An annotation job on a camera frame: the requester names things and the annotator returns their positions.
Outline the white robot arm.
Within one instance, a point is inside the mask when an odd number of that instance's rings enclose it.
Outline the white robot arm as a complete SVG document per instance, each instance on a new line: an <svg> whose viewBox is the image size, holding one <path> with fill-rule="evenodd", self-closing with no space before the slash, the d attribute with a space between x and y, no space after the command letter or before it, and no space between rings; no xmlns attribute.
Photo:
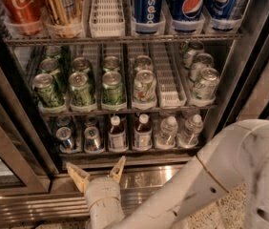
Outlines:
<svg viewBox="0 0 269 229"><path fill-rule="evenodd" d="M169 229L246 183L247 229L269 229L269 120L248 119L219 132L169 181L126 217L120 185L126 159L105 177L68 163L68 174L84 194L91 229Z"/></svg>

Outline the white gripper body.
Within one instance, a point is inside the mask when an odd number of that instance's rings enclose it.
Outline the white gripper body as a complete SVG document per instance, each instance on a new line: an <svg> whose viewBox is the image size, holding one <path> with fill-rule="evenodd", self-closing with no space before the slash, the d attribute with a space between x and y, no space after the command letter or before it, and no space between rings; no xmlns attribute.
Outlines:
<svg viewBox="0 0 269 229"><path fill-rule="evenodd" d="M111 177L95 178L88 185L84 196L90 212L91 229L106 229L125 218L120 185Z"/></svg>

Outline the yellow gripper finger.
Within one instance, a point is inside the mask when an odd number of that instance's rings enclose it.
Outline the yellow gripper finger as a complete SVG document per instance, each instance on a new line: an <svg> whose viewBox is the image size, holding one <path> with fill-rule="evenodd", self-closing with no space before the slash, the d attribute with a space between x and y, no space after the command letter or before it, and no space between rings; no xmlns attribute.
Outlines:
<svg viewBox="0 0 269 229"><path fill-rule="evenodd" d="M78 190L84 193L90 183L90 174L70 162L66 163L66 167Z"/></svg>
<svg viewBox="0 0 269 229"><path fill-rule="evenodd" d="M125 163L126 163L126 157L122 156L110 171L110 177L117 183L119 183L121 180Z"/></svg>

